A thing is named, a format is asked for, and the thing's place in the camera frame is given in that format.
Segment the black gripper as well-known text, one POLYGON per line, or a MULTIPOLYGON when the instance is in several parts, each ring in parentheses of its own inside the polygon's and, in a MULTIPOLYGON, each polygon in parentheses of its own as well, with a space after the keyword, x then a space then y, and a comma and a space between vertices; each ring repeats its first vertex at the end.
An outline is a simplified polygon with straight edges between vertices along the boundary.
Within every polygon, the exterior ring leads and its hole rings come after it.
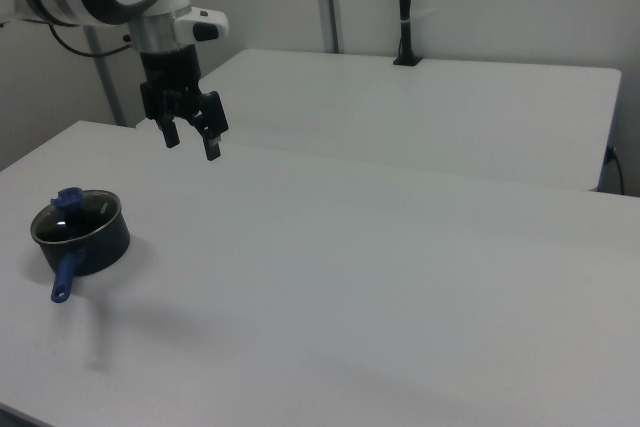
POLYGON ((229 125, 219 94, 201 93, 201 71, 196 48, 191 45, 165 53, 141 53, 145 81, 140 92, 145 116, 153 120, 163 134, 167 148, 180 143, 174 116, 193 118, 203 140, 208 161, 221 155, 220 141, 229 125))

